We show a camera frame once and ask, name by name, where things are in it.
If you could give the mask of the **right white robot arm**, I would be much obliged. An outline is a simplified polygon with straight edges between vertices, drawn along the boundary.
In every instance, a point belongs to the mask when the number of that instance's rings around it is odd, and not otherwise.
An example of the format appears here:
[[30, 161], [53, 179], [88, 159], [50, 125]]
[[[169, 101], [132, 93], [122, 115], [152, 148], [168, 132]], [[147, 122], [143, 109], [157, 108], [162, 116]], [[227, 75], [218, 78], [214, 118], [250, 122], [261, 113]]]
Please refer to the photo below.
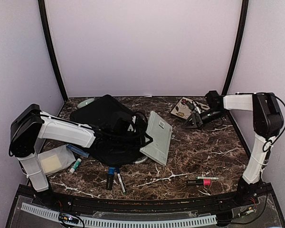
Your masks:
[[184, 129], [199, 129], [223, 117], [230, 110], [250, 111], [253, 114], [254, 146], [233, 195], [233, 202], [237, 206], [243, 206], [260, 187], [271, 148], [285, 130], [285, 120], [279, 106], [282, 101], [274, 93], [219, 95], [215, 90], [209, 91], [205, 98], [209, 107], [206, 111], [199, 111], [195, 105], [183, 102], [192, 109], [191, 115], [184, 122]]

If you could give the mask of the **pale green notebook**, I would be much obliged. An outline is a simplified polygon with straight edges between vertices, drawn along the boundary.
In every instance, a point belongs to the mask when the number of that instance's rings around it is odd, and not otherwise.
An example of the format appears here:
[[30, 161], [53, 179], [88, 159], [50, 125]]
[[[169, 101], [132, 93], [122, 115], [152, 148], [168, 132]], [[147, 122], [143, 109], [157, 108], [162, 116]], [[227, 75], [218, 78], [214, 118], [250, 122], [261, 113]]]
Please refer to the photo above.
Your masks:
[[140, 152], [162, 166], [166, 166], [171, 143], [172, 126], [155, 111], [150, 112], [146, 133], [153, 141]]

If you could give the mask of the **black student backpack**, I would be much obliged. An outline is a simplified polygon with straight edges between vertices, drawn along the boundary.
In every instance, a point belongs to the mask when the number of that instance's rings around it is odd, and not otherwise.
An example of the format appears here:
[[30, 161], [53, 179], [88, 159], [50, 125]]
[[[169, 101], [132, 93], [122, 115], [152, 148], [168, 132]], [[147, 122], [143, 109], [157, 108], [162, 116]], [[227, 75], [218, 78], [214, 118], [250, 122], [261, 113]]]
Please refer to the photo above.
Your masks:
[[140, 159], [143, 156], [140, 152], [142, 147], [129, 144], [114, 134], [116, 117], [127, 115], [141, 116], [148, 126], [147, 117], [143, 112], [130, 110], [111, 95], [104, 95], [73, 111], [70, 114], [72, 122], [87, 124], [95, 131], [95, 141], [92, 145], [89, 148], [79, 148], [110, 167], [121, 167]]

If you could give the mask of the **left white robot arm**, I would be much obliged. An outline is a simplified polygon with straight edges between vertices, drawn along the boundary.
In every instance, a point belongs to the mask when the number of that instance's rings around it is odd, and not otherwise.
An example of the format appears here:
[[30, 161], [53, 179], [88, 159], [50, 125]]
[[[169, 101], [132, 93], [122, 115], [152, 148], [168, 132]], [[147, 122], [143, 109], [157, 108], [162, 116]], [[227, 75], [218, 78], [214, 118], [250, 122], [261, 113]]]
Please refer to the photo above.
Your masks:
[[140, 139], [141, 143], [137, 148], [153, 142], [153, 138], [147, 134], [146, 130], [139, 129], [131, 117], [127, 119], [126, 115], [122, 114], [119, 119], [128, 122], [133, 131], [116, 133], [92, 124], [67, 121], [41, 111], [37, 104], [31, 104], [11, 124], [9, 156], [15, 156], [19, 160], [34, 190], [39, 192], [39, 200], [47, 207], [54, 207], [57, 204], [57, 195], [49, 190], [49, 181], [35, 154], [36, 140], [51, 139], [83, 148], [91, 147], [96, 139], [112, 139], [119, 141], [122, 146]]

